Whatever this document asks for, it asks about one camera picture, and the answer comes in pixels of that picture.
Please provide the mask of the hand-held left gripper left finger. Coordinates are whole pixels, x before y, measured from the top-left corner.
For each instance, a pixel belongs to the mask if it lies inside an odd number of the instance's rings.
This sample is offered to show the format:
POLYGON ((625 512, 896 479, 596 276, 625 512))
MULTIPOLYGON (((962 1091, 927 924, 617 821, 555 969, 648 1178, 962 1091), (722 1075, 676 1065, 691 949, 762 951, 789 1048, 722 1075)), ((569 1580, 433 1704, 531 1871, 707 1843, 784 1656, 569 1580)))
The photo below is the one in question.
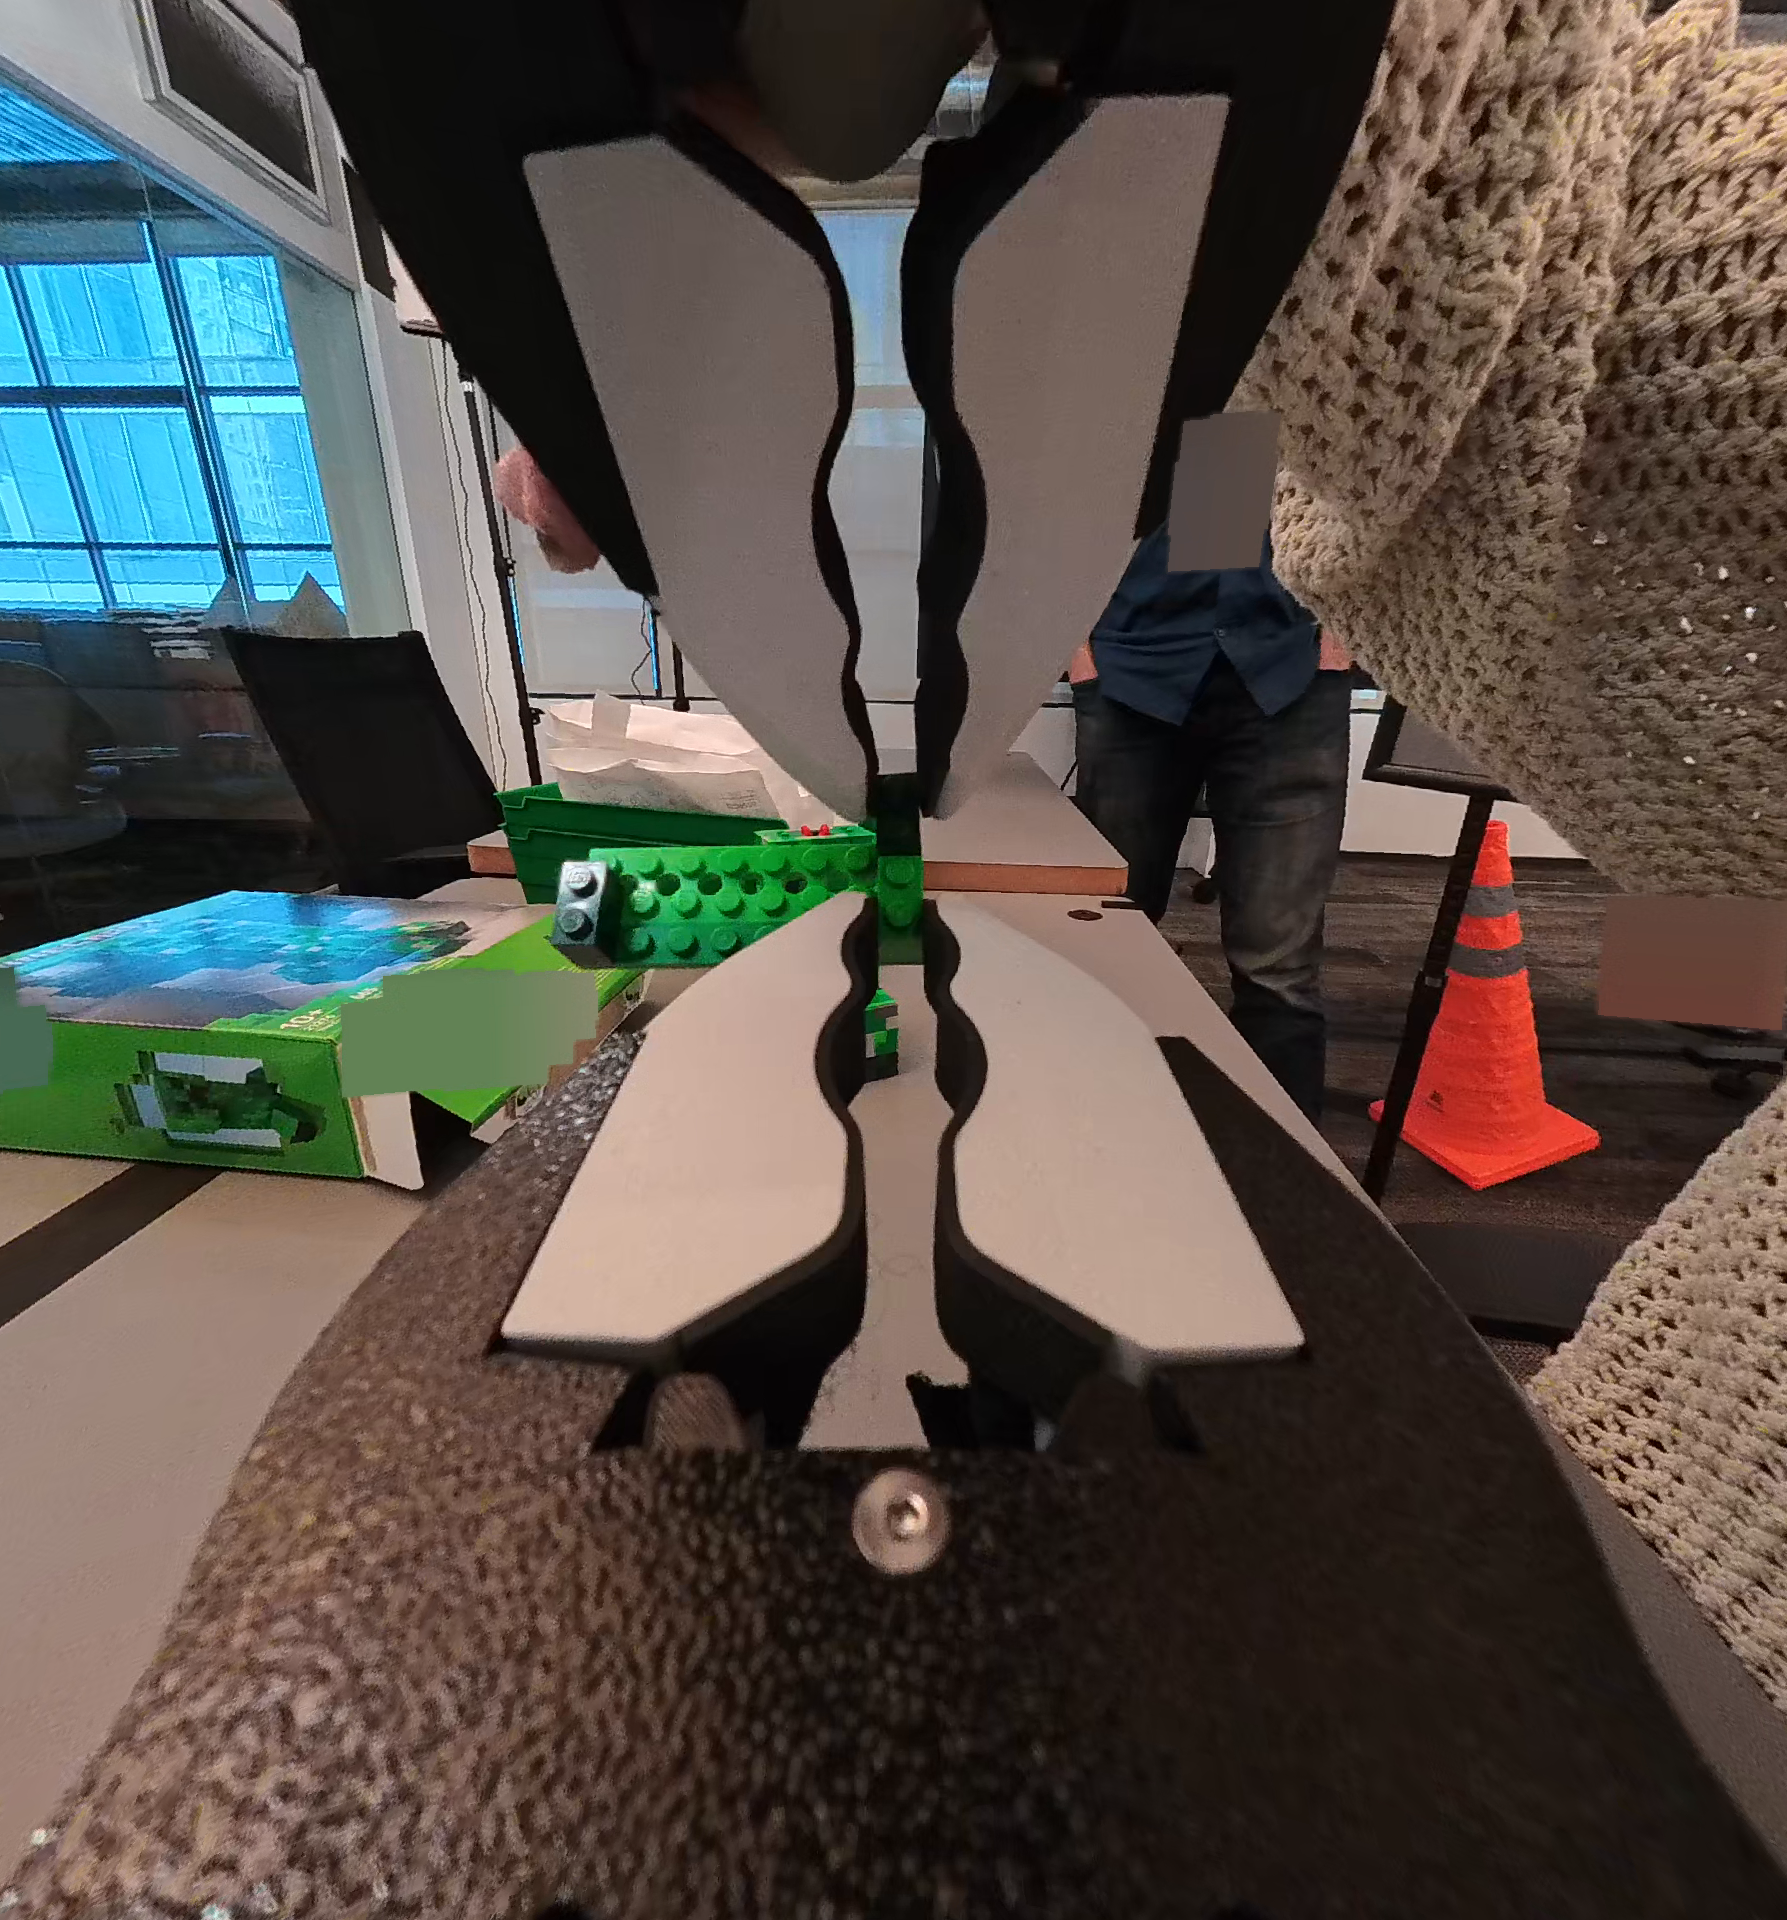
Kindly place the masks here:
POLYGON ((598 1124, 502 1342, 806 1415, 866 1291, 864 1007, 880 907, 839 897, 663 1007, 598 1124))

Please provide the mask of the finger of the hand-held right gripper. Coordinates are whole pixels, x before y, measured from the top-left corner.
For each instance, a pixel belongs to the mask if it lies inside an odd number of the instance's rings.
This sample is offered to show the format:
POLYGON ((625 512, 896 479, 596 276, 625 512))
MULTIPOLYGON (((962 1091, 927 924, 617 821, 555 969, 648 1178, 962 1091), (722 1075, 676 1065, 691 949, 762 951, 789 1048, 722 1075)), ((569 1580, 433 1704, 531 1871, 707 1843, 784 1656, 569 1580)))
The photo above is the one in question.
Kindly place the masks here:
POLYGON ((851 307, 813 207, 715 130, 522 164, 668 636, 840 820, 880 769, 831 508, 851 307))
POLYGON ((1019 92, 942 142, 903 236, 903 368, 937 459, 917 768, 969 805, 1137 548, 1230 100, 1019 92))

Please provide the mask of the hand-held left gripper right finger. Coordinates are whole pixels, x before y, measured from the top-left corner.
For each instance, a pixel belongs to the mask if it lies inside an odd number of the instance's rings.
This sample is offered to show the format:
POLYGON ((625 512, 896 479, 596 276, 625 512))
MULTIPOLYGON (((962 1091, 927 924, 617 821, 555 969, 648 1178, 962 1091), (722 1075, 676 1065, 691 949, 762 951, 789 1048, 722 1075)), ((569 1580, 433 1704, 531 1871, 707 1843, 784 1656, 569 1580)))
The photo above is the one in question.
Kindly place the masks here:
POLYGON ((933 1307, 999 1389, 1267 1360, 1304 1329, 1174 1057, 1107 982, 989 911, 924 920, 937 1142, 933 1307))

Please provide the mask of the green lego plate assembly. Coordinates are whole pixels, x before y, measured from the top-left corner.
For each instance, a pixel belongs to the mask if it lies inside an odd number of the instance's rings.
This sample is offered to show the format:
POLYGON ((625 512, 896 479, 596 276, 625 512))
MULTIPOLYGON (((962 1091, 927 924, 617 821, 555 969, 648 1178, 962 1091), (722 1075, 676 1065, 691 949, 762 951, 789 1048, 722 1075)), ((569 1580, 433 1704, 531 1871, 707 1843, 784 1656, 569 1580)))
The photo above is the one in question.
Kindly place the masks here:
POLYGON ((871 826, 767 828, 751 845, 596 849, 561 862, 543 936, 582 969, 715 969, 839 897, 880 900, 880 956, 924 956, 924 856, 871 826))

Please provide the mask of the person's right forearm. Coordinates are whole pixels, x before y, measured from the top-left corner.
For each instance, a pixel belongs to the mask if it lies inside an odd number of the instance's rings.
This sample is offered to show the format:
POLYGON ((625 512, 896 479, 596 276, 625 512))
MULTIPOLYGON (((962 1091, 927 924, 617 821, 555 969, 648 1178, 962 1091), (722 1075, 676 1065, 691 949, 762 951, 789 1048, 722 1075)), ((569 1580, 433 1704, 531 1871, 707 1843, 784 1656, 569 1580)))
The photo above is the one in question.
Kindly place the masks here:
POLYGON ((1649 897, 1787 897, 1787 43, 1397 5, 1236 405, 1273 564, 1649 897))

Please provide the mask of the green lego set box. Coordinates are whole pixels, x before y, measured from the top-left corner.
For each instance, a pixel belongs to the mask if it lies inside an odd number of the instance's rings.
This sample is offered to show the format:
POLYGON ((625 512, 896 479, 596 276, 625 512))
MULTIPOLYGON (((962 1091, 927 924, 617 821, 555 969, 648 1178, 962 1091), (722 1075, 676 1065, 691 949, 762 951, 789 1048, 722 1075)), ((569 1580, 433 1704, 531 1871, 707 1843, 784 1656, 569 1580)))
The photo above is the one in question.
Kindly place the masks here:
POLYGON ((223 893, 0 956, 47 1079, 0 1091, 0 1151, 375 1178, 421 1189, 543 1081, 344 1091, 344 1011, 403 971, 566 971, 548 907, 223 893))

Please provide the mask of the person's right hand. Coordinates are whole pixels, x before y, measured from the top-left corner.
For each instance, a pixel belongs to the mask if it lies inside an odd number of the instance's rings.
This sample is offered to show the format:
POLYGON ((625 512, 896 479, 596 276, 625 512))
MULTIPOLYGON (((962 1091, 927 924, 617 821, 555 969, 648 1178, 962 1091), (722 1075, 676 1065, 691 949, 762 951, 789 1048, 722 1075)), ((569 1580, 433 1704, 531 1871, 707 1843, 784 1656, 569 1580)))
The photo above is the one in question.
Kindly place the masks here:
POLYGON ((588 574, 598 560, 596 539, 569 512, 540 460, 526 445, 497 453, 490 472, 494 503, 526 526, 555 574, 588 574))

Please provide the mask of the white crumpled paper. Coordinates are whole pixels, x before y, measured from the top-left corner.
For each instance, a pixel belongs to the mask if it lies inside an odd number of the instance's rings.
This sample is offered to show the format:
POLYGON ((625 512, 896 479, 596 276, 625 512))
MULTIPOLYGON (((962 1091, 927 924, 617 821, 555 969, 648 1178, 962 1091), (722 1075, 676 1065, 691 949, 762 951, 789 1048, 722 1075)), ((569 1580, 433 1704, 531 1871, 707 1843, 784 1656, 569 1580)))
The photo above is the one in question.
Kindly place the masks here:
POLYGON ((569 805, 783 820, 774 764, 728 716, 596 693, 543 708, 540 755, 569 805))

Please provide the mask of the green plastic bin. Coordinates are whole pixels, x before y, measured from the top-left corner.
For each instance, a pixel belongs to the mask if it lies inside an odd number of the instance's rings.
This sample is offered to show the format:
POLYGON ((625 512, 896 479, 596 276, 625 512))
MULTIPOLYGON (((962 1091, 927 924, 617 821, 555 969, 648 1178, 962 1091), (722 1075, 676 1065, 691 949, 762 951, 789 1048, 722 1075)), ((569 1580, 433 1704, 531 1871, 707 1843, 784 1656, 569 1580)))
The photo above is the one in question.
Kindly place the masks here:
POLYGON ((588 859, 596 849, 722 849, 813 837, 861 837, 875 845, 871 826, 789 828, 777 820, 697 816, 659 807, 617 807, 566 800, 555 786, 526 786, 494 795, 502 807, 507 849, 512 872, 531 900, 558 885, 569 859, 588 859))

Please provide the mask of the orange traffic cone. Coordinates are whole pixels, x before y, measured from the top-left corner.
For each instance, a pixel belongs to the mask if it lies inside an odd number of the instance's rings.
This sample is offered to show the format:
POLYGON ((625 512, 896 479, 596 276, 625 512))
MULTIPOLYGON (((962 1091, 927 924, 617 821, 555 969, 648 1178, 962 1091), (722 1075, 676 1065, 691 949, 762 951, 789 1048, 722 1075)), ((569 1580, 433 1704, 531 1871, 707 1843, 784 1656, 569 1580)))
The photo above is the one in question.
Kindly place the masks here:
POLYGON ((1444 997, 1407 1093, 1403 1142, 1473 1189, 1599 1145, 1591 1124, 1546 1099, 1509 821, 1501 820, 1478 845, 1444 997))

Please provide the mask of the black office chair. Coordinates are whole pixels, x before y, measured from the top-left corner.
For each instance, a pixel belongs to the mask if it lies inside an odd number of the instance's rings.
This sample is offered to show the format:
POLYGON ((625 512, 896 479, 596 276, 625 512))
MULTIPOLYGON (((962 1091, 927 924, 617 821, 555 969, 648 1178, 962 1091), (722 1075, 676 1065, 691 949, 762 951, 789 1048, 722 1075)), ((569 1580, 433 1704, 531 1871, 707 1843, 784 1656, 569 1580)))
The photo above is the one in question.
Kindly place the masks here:
POLYGON ((464 845, 502 810, 421 632, 223 645, 344 893, 414 900, 469 879, 464 845))

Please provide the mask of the person's cream knit sweater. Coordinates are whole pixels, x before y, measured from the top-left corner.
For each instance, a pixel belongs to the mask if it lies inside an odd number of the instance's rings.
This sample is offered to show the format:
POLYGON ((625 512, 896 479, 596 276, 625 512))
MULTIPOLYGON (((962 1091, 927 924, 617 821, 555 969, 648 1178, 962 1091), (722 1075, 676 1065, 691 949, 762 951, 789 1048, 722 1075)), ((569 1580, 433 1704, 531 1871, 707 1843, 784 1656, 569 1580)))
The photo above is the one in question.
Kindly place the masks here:
POLYGON ((1531 1399, 1787 1719, 1787 1075, 1612 1265, 1531 1399))

